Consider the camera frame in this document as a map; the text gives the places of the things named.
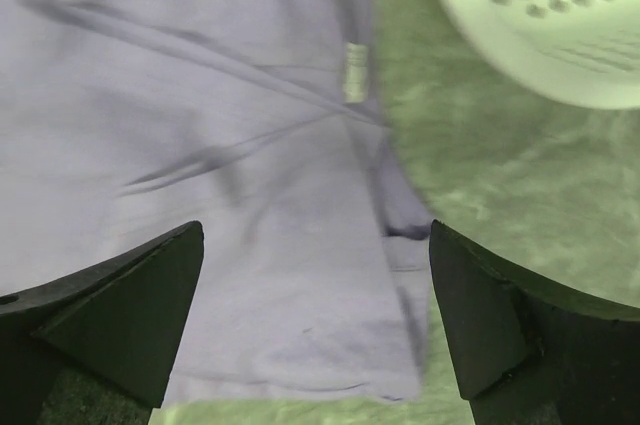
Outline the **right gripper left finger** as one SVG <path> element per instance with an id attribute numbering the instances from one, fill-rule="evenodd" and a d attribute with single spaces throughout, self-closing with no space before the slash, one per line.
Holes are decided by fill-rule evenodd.
<path id="1" fill-rule="evenodd" d="M 165 397 L 203 256 L 203 227 L 191 221 L 2 296 L 2 423 L 148 423 Z"/>

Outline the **purple t shirt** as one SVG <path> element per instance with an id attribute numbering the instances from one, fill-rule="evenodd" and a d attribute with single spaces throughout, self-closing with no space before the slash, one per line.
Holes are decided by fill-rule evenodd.
<path id="1" fill-rule="evenodd" d="M 429 215 L 372 85 L 373 0 L 1 0 L 1 287 L 187 221 L 166 405 L 422 388 Z"/>

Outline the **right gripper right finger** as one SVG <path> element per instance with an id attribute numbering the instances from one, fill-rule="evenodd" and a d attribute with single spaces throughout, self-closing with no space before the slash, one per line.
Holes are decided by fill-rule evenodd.
<path id="1" fill-rule="evenodd" d="M 433 287 L 477 424 L 636 425 L 639 311 L 431 225 Z"/>

